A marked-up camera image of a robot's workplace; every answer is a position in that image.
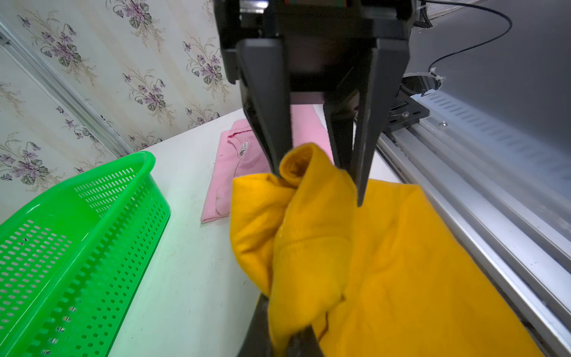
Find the yellow t-shirt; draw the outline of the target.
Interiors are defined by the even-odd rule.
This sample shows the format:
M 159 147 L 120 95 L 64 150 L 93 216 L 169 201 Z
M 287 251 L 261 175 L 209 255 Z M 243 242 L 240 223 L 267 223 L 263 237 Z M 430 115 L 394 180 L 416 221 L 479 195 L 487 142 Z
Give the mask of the yellow t-shirt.
M 359 205 L 315 144 L 233 181 L 230 243 L 275 356 L 306 328 L 326 356 L 541 355 L 421 187 L 370 180 Z

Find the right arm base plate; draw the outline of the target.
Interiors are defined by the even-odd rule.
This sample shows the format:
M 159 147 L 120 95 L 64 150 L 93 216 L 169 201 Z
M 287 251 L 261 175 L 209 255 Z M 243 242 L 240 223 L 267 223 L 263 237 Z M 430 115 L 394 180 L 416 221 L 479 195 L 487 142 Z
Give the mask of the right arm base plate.
M 443 80 L 432 74 L 406 74 L 393 100 L 383 133 L 388 134 L 408 128 L 428 117 L 430 110 L 413 97 L 416 95 L 423 97 L 438 91 L 442 84 Z

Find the green plastic basket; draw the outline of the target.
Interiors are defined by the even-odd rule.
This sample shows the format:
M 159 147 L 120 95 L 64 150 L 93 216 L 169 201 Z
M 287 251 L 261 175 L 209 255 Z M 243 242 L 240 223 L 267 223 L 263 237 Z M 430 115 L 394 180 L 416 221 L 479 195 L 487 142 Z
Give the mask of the green plastic basket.
M 141 151 L 40 194 L 1 225 L 1 354 L 107 356 L 170 218 Z

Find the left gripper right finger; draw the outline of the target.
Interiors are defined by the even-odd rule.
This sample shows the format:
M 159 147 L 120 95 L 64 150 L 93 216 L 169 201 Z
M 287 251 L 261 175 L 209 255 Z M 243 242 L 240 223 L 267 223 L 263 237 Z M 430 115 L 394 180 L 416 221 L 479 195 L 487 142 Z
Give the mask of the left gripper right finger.
M 358 206 L 364 203 L 376 142 L 387 124 L 409 59 L 407 40 L 378 39 L 360 66 L 356 134 L 349 168 L 358 192 Z

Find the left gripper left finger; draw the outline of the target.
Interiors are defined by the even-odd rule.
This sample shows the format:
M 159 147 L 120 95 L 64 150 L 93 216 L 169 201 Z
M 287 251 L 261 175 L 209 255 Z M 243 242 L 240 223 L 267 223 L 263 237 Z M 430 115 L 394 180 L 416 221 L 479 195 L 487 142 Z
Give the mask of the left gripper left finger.
M 293 147 L 290 85 L 281 40 L 245 39 L 236 48 L 242 106 L 272 173 Z

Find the pink t-shirt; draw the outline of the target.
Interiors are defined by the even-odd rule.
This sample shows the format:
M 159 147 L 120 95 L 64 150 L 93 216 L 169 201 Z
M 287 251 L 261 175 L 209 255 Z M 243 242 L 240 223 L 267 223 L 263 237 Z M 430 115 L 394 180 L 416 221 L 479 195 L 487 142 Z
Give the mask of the pink t-shirt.
M 317 144 L 333 159 L 326 127 L 321 123 L 313 105 L 291 107 L 293 144 Z M 230 214 L 232 181 L 234 178 L 270 173 L 271 168 L 247 119 L 240 119 L 221 134 L 214 170 L 202 211 L 201 222 L 209 223 Z

